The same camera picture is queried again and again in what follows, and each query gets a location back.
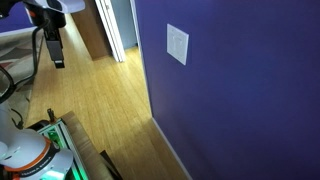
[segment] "white door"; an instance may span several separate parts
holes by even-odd
[[[98,11],[108,36],[113,57],[117,62],[125,60],[124,48],[121,42],[119,29],[116,23],[116,18],[112,9],[110,0],[95,0]]]

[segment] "purple wall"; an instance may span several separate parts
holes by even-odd
[[[153,116],[194,179],[320,179],[320,1],[136,4]]]
[[[9,17],[0,20],[0,33],[33,27],[22,3],[15,4]]]

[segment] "wooden floor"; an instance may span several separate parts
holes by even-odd
[[[55,69],[45,43],[32,92],[27,124],[74,111],[100,152],[106,150],[124,179],[186,179],[151,120],[137,48],[127,61],[92,61],[67,17],[61,29],[65,69]]]

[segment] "light switch plate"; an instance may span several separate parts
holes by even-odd
[[[167,52],[183,65],[187,64],[189,35],[167,24]]]

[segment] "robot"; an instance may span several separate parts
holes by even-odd
[[[21,0],[1,0],[0,19],[9,16],[10,9]],[[56,68],[63,68],[62,43],[59,28],[66,22],[65,13],[84,9],[82,0],[23,0],[31,22],[43,28],[47,47]],[[34,57],[34,73],[37,62]],[[10,80],[10,86],[0,97],[0,164],[14,174],[14,179],[64,179],[73,162],[69,149],[60,149],[48,138],[31,129],[17,129],[10,117],[10,107],[6,101],[17,88]]]

